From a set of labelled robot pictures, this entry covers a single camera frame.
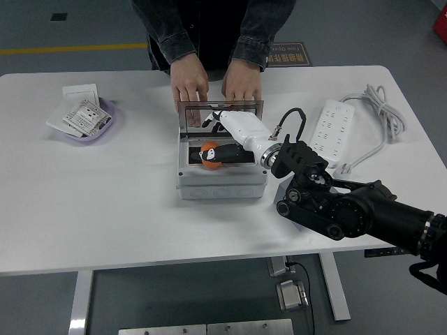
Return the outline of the person's right hand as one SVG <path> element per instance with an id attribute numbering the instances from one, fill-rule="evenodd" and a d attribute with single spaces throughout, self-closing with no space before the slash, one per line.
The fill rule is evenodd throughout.
<path id="1" fill-rule="evenodd" d="M 206 101 L 208 76 L 196 53 L 184 55 L 170 65 L 170 85 L 175 109 L 181 101 Z"/>

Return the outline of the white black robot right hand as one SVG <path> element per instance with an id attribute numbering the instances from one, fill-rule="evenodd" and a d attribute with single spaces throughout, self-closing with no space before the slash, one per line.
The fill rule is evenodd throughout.
<path id="1" fill-rule="evenodd" d="M 202 123 L 207 127 L 216 121 L 227 130 L 233 139 L 246 151 L 252 151 L 257 163 L 270 169 L 282 143 L 273 137 L 272 131 L 252 112 L 237 110 L 213 111 Z"/>

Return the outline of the person's left hand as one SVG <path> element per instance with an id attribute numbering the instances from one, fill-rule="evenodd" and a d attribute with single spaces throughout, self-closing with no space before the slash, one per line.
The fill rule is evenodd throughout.
<path id="1" fill-rule="evenodd" d="M 226 101 L 260 101 L 261 71 L 258 64 L 232 59 L 223 77 L 221 92 Z"/>

